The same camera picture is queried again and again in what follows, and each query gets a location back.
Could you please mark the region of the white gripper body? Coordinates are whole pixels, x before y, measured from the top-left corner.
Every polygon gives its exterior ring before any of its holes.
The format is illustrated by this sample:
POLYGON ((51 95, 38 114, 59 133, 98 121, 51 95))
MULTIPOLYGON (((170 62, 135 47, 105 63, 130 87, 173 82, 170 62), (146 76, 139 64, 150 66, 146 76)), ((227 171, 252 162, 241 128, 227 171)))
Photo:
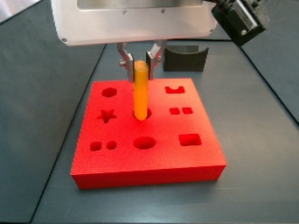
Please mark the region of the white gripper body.
POLYGON ((51 0, 59 39, 70 46, 210 36, 205 0, 51 0))

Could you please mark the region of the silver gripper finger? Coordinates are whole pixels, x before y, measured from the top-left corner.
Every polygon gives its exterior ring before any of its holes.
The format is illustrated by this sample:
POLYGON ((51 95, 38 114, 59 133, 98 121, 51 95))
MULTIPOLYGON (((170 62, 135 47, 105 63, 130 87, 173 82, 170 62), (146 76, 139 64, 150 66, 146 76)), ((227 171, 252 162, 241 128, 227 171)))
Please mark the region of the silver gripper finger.
POLYGON ((135 81, 135 58, 133 54, 127 51, 127 42, 117 44, 118 52, 122 56, 119 65, 127 70, 127 78, 130 82, 135 81))
POLYGON ((154 42, 153 49, 146 53, 146 63, 149 65, 149 79, 151 80, 155 77, 155 67, 162 61, 162 56, 167 41, 157 40, 154 42))

